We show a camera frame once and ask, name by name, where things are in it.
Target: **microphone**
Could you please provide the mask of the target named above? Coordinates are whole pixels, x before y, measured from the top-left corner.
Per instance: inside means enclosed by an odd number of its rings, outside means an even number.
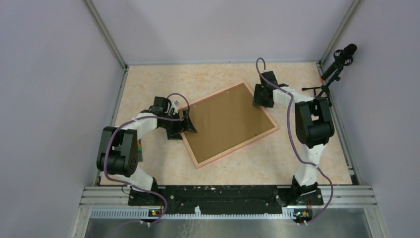
[[[321,76],[322,80],[329,78],[332,73],[339,67],[349,66],[353,63],[352,55],[356,52],[357,46],[355,44],[349,44],[342,50],[334,52],[334,62],[328,67],[328,69]]]

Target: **brown board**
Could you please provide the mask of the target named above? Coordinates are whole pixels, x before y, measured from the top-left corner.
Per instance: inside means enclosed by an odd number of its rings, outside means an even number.
[[[253,91],[242,82],[190,104],[198,133],[185,132],[182,138],[197,168],[278,130],[267,110],[252,101]]]

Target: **white wall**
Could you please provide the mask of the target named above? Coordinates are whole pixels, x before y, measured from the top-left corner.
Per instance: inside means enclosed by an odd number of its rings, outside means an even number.
[[[128,64],[315,61],[352,0],[94,0]]]
[[[332,84],[359,175],[396,238],[419,237],[419,9],[364,1],[337,47],[356,44],[354,63]]]
[[[0,5],[0,237],[68,237],[122,69],[81,0]]]

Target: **gray floor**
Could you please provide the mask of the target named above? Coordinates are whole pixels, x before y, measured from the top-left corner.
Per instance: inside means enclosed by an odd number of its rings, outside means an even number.
[[[126,222],[91,219],[86,238],[103,238]],[[148,228],[140,223],[124,226],[108,238],[369,238],[363,209],[328,209],[309,226],[291,220],[163,220]]]

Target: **wooden table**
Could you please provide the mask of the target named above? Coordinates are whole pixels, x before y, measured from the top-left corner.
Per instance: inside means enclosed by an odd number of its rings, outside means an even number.
[[[320,85],[314,62],[268,63],[267,70],[274,71],[279,83],[298,91]],[[155,96],[166,97],[177,92],[192,102],[241,81],[252,89],[260,83],[254,63],[131,66],[116,125],[149,108]],[[287,135],[286,111],[280,105],[268,109],[280,130],[199,169],[195,168],[182,140],[168,141],[165,130],[156,129],[142,138],[143,161],[138,166],[161,185],[290,184],[299,161]],[[294,131],[294,114],[291,117]],[[294,141],[300,148],[296,136]],[[351,184],[337,134],[330,138],[320,167],[334,184]],[[318,181],[328,184],[321,175]],[[102,178],[101,184],[116,183]]]

